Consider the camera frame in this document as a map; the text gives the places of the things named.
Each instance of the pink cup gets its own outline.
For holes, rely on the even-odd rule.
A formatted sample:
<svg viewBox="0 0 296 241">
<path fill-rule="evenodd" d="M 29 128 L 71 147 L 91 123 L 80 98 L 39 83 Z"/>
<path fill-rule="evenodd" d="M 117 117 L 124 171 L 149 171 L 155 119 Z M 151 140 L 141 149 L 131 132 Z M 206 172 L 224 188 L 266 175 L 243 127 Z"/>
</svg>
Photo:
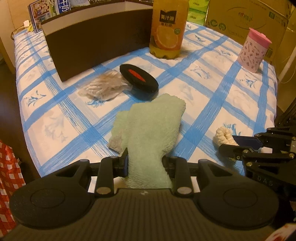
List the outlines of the pink cup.
<svg viewBox="0 0 296 241">
<path fill-rule="evenodd" d="M 256 73 L 270 44 L 264 34 L 250 28 L 237 61 L 245 69 Z"/>
</svg>

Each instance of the black oval object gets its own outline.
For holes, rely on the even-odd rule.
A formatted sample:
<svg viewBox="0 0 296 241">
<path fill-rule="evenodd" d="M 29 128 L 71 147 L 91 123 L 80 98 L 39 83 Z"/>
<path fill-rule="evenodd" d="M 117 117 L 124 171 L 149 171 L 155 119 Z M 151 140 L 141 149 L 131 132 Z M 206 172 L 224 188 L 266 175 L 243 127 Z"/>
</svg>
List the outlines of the black oval object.
<svg viewBox="0 0 296 241">
<path fill-rule="evenodd" d="M 123 77 L 137 89 L 148 93 L 158 91 L 156 79 L 145 70 L 132 64 L 122 64 L 119 70 Z"/>
</svg>

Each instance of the circular pad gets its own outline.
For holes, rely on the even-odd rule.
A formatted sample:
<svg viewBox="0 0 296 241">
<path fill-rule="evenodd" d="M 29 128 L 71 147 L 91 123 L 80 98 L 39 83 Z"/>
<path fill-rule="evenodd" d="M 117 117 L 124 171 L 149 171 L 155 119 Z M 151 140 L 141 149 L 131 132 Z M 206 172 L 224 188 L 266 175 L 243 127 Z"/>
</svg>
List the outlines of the circular pad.
<svg viewBox="0 0 296 241">
<path fill-rule="evenodd" d="M 48 177 L 18 189 L 10 198 L 10 209 L 21 224 L 48 229 L 81 218 L 90 205 L 88 192 L 68 177 Z"/>
<path fill-rule="evenodd" d="M 31 196 L 31 202 L 40 208 L 56 207 L 64 200 L 65 194 L 56 189 L 42 189 Z"/>
<path fill-rule="evenodd" d="M 202 189 L 197 202 L 209 219 L 232 229 L 268 225 L 279 207 L 278 198 L 270 188 L 253 180 L 242 182 L 240 178 L 237 183 L 209 184 Z"/>
</svg>

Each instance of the green towel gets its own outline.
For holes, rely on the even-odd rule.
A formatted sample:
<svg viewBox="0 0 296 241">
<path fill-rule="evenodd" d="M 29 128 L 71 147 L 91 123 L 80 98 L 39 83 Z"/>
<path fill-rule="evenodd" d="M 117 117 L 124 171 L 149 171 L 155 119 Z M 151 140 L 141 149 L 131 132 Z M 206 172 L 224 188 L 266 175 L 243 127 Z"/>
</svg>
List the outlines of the green towel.
<svg viewBox="0 0 296 241">
<path fill-rule="evenodd" d="M 128 187 L 172 187 L 161 160 L 175 145 L 185 108 L 185 101 L 163 94 L 118 112 L 108 146 L 117 152 L 128 148 Z"/>
</svg>

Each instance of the cardboard box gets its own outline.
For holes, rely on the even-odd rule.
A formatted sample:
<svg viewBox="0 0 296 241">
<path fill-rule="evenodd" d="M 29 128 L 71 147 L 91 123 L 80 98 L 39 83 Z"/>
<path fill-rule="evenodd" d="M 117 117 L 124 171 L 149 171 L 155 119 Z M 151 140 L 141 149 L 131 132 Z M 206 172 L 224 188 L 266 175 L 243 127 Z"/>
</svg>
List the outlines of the cardboard box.
<svg viewBox="0 0 296 241">
<path fill-rule="evenodd" d="M 209 0 L 189 0 L 189 8 L 200 12 L 207 12 Z"/>
<path fill-rule="evenodd" d="M 204 26 L 206 13 L 189 9 L 187 21 Z"/>
<path fill-rule="evenodd" d="M 286 18 L 290 18 L 292 11 L 292 3 L 289 0 L 261 0 L 274 11 L 282 14 Z"/>
<path fill-rule="evenodd" d="M 244 44 L 249 28 L 266 35 L 272 41 L 265 60 L 272 63 L 284 37 L 288 20 L 258 0 L 211 0 L 206 26 Z"/>
</svg>

